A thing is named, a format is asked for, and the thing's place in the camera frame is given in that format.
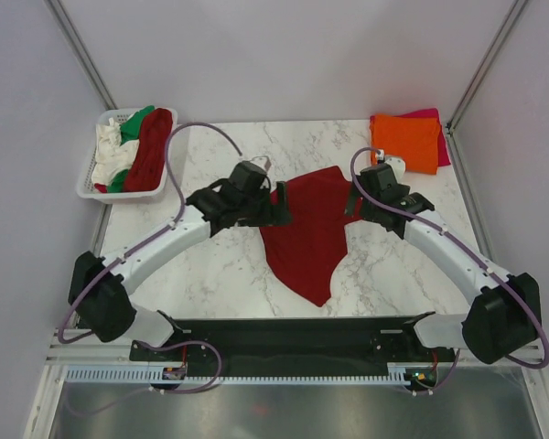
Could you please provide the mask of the white t-shirt in basket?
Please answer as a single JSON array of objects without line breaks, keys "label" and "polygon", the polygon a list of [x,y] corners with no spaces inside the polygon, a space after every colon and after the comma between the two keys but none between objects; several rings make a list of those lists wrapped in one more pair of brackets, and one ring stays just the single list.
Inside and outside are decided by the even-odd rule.
[{"label": "white t-shirt in basket", "polygon": [[96,140],[91,182],[108,186],[116,172],[134,163],[140,142],[122,145],[120,124],[114,118],[110,118],[107,124],[96,125]]}]

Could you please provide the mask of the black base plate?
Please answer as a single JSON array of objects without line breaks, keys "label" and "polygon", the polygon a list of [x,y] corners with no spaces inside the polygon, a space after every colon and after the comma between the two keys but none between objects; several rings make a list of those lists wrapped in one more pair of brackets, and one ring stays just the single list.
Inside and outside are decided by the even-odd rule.
[{"label": "black base plate", "polygon": [[184,360],[195,376],[315,376],[385,372],[391,363],[448,363],[451,348],[425,348],[411,316],[176,321],[155,352],[134,344],[132,361]]}]

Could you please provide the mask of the right aluminium frame post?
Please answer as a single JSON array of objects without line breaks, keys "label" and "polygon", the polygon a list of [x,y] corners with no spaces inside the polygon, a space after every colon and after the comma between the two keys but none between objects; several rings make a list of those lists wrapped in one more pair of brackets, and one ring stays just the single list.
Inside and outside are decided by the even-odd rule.
[{"label": "right aluminium frame post", "polygon": [[514,0],[511,3],[511,7],[503,18],[486,52],[481,58],[479,65],[472,75],[468,87],[465,89],[460,101],[452,113],[451,118],[446,123],[446,131],[448,135],[452,136],[460,125],[470,104],[474,101],[484,80],[488,77],[496,60],[508,43],[514,29],[520,23],[523,14],[531,2],[531,0]]}]

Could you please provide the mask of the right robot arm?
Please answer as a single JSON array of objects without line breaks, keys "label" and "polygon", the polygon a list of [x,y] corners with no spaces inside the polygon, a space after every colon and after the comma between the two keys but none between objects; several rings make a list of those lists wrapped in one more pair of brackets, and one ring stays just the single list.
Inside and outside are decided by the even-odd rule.
[{"label": "right robot arm", "polygon": [[463,241],[423,195],[398,182],[384,158],[350,171],[346,214],[359,215],[413,245],[467,299],[465,315],[425,314],[401,336],[409,359],[433,348],[467,349],[484,364],[508,359],[527,369],[549,365],[540,287],[528,273],[512,274]]}]

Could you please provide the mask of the aluminium front rail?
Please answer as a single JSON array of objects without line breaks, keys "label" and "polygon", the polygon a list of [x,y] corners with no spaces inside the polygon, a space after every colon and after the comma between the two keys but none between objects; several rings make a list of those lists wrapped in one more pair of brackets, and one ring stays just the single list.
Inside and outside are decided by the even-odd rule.
[{"label": "aluminium front rail", "polygon": [[[130,338],[120,337],[110,343],[102,343],[96,336],[89,336],[72,344],[59,343],[57,333],[49,342],[46,362],[48,364],[76,365],[120,365],[129,362],[131,348],[135,344]],[[541,342],[533,342],[520,348],[512,355],[530,363],[543,359]],[[459,363],[461,366],[487,366],[478,361],[466,348],[461,349]]]}]

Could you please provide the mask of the aluminium frame post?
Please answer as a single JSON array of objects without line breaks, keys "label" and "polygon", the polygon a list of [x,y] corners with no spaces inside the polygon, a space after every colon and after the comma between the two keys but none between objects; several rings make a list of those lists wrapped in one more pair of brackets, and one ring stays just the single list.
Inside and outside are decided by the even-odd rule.
[{"label": "aluminium frame post", "polygon": [[496,60],[508,43],[514,29],[520,23],[523,14],[531,2],[531,0],[514,0],[511,3],[511,7],[503,18],[486,52],[481,58],[479,65],[472,75],[468,87],[465,89],[460,101],[452,113],[451,118],[446,123],[446,131],[448,135],[452,136],[460,125],[470,104],[474,101],[484,80],[488,77]]},{"label": "aluminium frame post", "polygon": [[68,42],[75,58],[88,78],[89,83],[107,110],[117,109],[117,104],[107,87],[102,74],[99,72],[86,44],[78,29],[74,25],[65,5],[60,0],[45,0],[49,12],[52,14],[61,33]]}]

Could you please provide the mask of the left aluminium frame post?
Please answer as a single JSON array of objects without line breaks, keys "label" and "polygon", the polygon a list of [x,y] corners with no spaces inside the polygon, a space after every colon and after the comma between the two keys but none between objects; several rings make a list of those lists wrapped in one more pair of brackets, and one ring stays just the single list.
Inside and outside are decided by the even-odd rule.
[{"label": "left aluminium frame post", "polygon": [[89,83],[107,110],[117,109],[117,104],[107,87],[102,74],[99,72],[86,44],[78,29],[74,25],[65,5],[60,0],[45,0],[49,12],[52,14],[61,33],[68,42],[75,58],[88,78]]}]

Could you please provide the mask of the green t-shirt in basket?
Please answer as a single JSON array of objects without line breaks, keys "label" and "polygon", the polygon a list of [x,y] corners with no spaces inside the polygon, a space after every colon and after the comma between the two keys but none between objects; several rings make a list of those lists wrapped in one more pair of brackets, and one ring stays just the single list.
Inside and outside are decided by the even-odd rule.
[{"label": "green t-shirt in basket", "polygon": [[[148,114],[155,109],[154,105],[148,105],[145,108],[135,112],[124,123],[120,125],[121,144],[127,144],[132,141],[139,141],[141,124]],[[118,171],[113,176],[110,184],[106,187],[108,193],[120,193],[124,191],[124,181],[132,167],[131,162],[126,169]]]}]

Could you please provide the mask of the dark red t-shirt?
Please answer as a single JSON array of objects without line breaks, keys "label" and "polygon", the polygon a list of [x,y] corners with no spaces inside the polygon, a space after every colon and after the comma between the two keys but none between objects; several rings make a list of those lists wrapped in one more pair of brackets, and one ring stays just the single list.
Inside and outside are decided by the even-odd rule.
[{"label": "dark red t-shirt", "polygon": [[331,297],[332,274],[348,253],[345,228],[362,217],[345,213],[351,183],[338,166],[295,177],[285,188],[292,221],[260,229],[266,261],[287,288],[321,307]]}]

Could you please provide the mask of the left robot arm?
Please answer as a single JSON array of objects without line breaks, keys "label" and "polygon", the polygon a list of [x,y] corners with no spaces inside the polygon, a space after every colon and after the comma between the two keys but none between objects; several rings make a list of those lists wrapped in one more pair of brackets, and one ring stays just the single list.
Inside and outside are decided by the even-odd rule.
[{"label": "left robot arm", "polygon": [[153,273],[187,249],[232,227],[287,225],[285,184],[273,184],[270,160],[257,156],[238,163],[231,174],[192,193],[176,217],[120,251],[75,261],[68,302],[88,336],[110,343],[120,337],[142,341],[162,359],[174,359],[182,337],[159,311],[135,305],[130,296]]}]

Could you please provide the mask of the dark red shirt in basket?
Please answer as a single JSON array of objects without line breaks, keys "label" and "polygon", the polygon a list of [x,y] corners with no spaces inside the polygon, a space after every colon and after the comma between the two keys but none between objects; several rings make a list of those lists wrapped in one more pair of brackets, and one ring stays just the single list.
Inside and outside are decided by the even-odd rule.
[{"label": "dark red shirt in basket", "polygon": [[159,186],[165,166],[165,145],[172,125],[172,113],[165,108],[155,108],[144,117],[135,161],[124,179],[124,192],[152,191]]}]

